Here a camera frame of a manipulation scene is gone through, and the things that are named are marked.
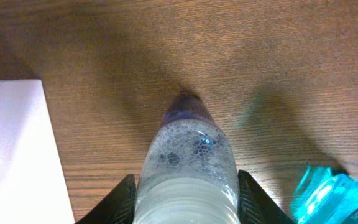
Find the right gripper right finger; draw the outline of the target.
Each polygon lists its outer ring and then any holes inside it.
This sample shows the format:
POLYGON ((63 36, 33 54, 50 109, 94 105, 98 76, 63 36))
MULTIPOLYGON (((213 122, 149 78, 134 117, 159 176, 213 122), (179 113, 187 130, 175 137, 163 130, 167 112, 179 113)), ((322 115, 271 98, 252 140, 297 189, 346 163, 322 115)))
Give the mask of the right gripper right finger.
POLYGON ((238 179, 241 224, 295 224, 248 172, 239 170, 238 179))

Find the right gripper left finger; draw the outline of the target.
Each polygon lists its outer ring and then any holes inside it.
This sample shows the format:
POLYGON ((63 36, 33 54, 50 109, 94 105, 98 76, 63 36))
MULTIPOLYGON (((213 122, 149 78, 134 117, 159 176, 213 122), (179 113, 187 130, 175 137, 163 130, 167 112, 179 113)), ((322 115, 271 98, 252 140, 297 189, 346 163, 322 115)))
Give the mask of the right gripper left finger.
POLYGON ((134 174, 126 175, 97 206, 76 224, 132 224, 135 193, 134 174))

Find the teal mouthwash bottle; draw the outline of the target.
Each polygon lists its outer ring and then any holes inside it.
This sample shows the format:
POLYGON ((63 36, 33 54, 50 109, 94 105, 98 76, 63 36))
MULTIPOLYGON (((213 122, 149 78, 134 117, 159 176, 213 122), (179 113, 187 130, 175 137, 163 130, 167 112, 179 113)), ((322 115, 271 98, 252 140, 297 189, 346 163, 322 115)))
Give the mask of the teal mouthwash bottle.
POLYGON ((308 166, 293 196, 298 224, 358 224, 358 181, 333 175, 330 167, 308 166))

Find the clear bottle with purple liquid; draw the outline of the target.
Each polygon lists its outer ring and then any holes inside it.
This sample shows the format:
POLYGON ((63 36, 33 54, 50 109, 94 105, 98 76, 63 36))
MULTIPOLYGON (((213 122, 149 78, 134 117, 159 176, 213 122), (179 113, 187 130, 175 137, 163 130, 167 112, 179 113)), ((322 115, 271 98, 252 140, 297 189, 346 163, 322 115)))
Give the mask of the clear bottle with purple liquid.
POLYGON ((177 96, 145 158, 134 223, 239 223, 238 200, 226 135, 197 96, 177 96))

